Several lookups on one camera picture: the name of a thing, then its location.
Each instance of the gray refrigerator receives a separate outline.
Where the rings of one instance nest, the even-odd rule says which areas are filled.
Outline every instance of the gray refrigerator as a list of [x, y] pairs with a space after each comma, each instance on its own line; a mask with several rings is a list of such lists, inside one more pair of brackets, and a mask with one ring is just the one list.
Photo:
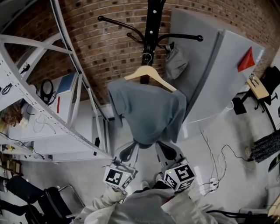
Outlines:
[[[173, 9], [170, 29], [170, 33], [203, 36], [202, 42], [169, 39], [170, 43], [174, 41], [183, 46], [189, 58], [183, 73], [170, 81], [187, 97], [180, 140], [199, 134], [230, 104], [265, 49], [244, 37], [235, 27], [194, 11]], [[238, 65], [250, 47], [255, 65], [238, 72]]]

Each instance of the black mat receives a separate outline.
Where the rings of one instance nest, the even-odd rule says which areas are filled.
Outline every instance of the black mat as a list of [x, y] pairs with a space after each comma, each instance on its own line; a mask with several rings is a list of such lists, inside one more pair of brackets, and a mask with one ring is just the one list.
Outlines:
[[234, 111], [235, 113], [238, 114], [245, 114], [247, 113], [243, 103], [241, 102], [240, 98], [233, 98], [232, 100], [233, 104], [234, 104]]

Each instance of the black coat rack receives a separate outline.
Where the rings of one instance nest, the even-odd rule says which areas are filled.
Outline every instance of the black coat rack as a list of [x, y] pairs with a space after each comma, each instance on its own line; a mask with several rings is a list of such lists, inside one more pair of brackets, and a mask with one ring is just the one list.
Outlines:
[[[134, 40], [135, 42], [144, 45], [142, 65], [151, 66], [153, 64], [154, 52], [155, 52], [156, 46], [158, 46], [160, 48], [165, 48], [164, 46], [159, 45], [159, 42], [164, 38], [175, 37], [175, 38], [197, 40], [199, 42], [203, 41], [203, 36], [201, 36], [201, 35], [193, 36], [193, 35], [187, 35], [187, 34], [164, 34], [164, 35], [158, 37], [159, 28], [161, 25], [161, 16], [162, 16], [162, 11], [163, 11], [163, 6], [165, 4], [165, 1], [166, 0], [148, 0], [148, 13], [147, 13], [145, 36], [143, 36], [143, 34], [136, 28], [129, 26], [127, 24], [121, 23], [119, 21], [105, 18], [104, 16], [99, 16], [98, 20], [113, 23], [113, 24], [128, 28], [128, 29], [136, 32], [140, 36], [141, 40], [138, 40], [131, 33], [127, 33], [126, 35], [128, 37], [130, 37], [132, 40]], [[141, 76], [140, 83], [148, 84], [149, 78], [150, 77], [148, 75]]]

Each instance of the gray cloth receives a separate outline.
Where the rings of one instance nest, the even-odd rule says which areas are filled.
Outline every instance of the gray cloth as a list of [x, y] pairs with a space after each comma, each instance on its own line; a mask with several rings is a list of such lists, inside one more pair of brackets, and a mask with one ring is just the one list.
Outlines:
[[176, 79], [187, 67], [189, 59], [184, 48], [179, 44], [175, 44], [173, 50], [166, 45], [166, 49], [169, 53], [165, 61], [165, 78], [167, 80]]
[[161, 206], [174, 193], [166, 190], [151, 189], [142, 193], [132, 194], [123, 204], [118, 204], [111, 214], [108, 224], [174, 224], [170, 215]]
[[137, 142], [153, 144], [164, 134], [176, 143], [186, 112], [184, 94], [124, 78], [110, 82], [108, 91], [117, 125], [123, 125], [124, 115]]

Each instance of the black pole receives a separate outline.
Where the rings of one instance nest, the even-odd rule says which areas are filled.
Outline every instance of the black pole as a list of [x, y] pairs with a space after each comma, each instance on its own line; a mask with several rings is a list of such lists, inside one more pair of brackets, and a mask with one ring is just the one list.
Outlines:
[[122, 23], [122, 22], [119, 22], [119, 21], [116, 21], [116, 20], [113, 20], [113, 19], [105, 18], [104, 16], [98, 16], [97, 19], [99, 21], [106, 21], [106, 22], [109, 22], [109, 23], [113, 23], [113, 24], [116, 24], [116, 25], [128, 28], [130, 30], [133, 30], [134, 32], [136, 32], [141, 37], [143, 43], [145, 44], [145, 38], [144, 38], [143, 34], [139, 30], [134, 28], [133, 26], [129, 26], [129, 25], [125, 24], [125, 23]]
[[[142, 65], [152, 66], [153, 64], [154, 52], [158, 42], [158, 33], [161, 25], [161, 16], [164, 2], [161, 2], [161, 0], [148, 0], [148, 13], [145, 31], [145, 40], [147, 42], [147, 47], [144, 48], [143, 51]], [[141, 76], [140, 83], [148, 84], [149, 79], [150, 77], [148, 75]]]

